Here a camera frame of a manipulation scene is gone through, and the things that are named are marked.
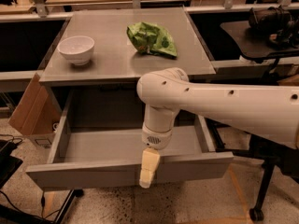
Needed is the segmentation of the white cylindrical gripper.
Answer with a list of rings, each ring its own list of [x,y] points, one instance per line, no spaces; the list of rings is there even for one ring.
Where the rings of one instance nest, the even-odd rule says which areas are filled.
[[[158,108],[150,105],[145,107],[142,142],[148,148],[142,153],[139,177],[139,185],[144,189],[148,189],[153,181],[161,158],[157,150],[164,149],[169,144],[178,113],[178,109]]]

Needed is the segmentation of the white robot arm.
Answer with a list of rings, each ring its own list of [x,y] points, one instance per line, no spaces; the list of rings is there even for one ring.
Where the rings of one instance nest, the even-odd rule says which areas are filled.
[[[262,138],[283,172],[294,176],[298,163],[299,89],[294,86],[247,86],[191,83],[179,68],[147,73],[137,82],[146,105],[139,185],[149,188],[160,163],[159,151],[172,136],[177,114],[188,111]]]

